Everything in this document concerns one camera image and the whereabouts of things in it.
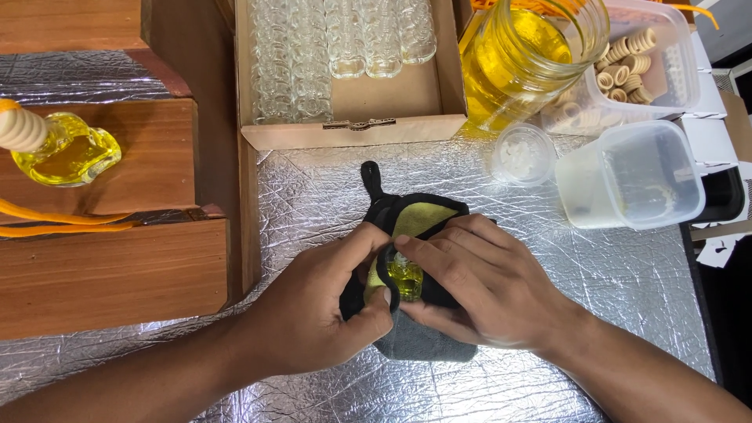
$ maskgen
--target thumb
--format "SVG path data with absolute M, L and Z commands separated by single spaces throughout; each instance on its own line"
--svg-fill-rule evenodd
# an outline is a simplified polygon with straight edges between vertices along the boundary
M 343 342 L 341 350 L 349 355 L 355 355 L 377 339 L 392 330 L 392 314 L 389 312 L 389 304 L 392 294 L 387 287 L 379 287 L 371 295 L 368 304 L 340 329 L 338 338 Z

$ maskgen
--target yellow liquid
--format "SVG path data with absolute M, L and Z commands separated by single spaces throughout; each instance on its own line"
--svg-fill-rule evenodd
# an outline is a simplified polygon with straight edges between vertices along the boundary
M 401 257 L 395 257 L 394 261 L 387 262 L 387 274 L 397 285 L 401 301 L 420 299 L 420 294 L 423 292 L 423 269 L 420 266 L 401 255 Z
M 49 129 L 44 144 L 33 153 L 12 152 L 18 167 L 31 179 L 75 187 L 90 183 L 120 161 L 120 146 L 107 131 L 89 128 L 71 113 L 54 113 L 44 120 Z
M 502 12 L 497 6 L 488 19 L 498 20 Z M 511 22 L 527 50 L 553 62 L 572 62 L 564 36 L 541 15 L 512 9 Z M 468 121 L 480 129 L 498 132 L 537 113 L 567 82 L 541 78 L 535 75 L 537 68 L 514 45 L 501 23 L 486 23 L 462 54 Z

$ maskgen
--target glass jar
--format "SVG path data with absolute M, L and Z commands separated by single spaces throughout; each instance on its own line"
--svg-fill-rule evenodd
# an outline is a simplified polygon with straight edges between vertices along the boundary
M 572 85 L 608 45 L 602 0 L 499 0 L 462 52 L 468 121 L 500 132 Z

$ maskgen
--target wooden step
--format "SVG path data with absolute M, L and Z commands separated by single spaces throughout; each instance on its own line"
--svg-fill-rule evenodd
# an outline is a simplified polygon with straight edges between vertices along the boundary
M 145 48 L 149 0 L 0 0 L 0 54 Z
M 0 242 L 0 339 L 218 311 L 226 219 Z
M 195 206 L 193 145 L 196 104 L 191 99 L 30 107 L 41 116 L 70 111 L 106 129 L 123 158 L 93 183 L 74 188 L 32 181 L 0 149 L 0 198 L 40 212 L 70 215 L 166 210 Z M 0 224 L 23 221 L 0 213 Z

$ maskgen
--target plastic lid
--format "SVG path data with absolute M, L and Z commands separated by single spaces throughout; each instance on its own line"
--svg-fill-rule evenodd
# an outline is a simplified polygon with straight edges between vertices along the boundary
M 513 123 L 499 135 L 491 157 L 491 174 L 521 187 L 543 184 L 553 173 L 556 150 L 537 126 Z
M 619 219 L 636 230 L 697 217 L 705 190 L 687 136 L 674 123 L 618 126 L 598 138 L 599 162 Z

